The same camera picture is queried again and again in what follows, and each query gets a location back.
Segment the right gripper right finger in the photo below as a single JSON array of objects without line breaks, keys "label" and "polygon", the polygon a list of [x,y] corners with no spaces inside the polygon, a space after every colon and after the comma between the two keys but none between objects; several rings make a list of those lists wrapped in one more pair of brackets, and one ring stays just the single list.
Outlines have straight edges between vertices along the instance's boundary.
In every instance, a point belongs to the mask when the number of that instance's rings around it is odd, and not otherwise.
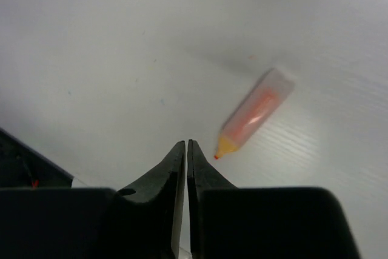
[{"label": "right gripper right finger", "polygon": [[194,258],[360,257],[342,207],[326,189],[238,188],[194,140],[187,187]]}]

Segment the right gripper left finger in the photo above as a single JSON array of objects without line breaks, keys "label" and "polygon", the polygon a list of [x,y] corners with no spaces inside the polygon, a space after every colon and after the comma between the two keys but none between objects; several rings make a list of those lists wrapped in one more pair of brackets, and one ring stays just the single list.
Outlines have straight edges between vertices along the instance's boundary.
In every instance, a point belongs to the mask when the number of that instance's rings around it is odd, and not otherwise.
[{"label": "right gripper left finger", "polygon": [[1,191],[2,258],[176,258],[186,145],[120,189]]}]

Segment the orange highlighter pen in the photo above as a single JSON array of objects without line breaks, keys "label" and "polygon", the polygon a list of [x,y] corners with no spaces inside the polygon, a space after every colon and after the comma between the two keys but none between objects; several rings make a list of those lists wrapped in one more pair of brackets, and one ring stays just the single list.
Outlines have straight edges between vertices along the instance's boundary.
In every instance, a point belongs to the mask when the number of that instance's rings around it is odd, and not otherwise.
[{"label": "orange highlighter pen", "polygon": [[294,88],[295,77],[288,72],[272,68],[263,74],[222,126],[214,158],[242,148]]}]

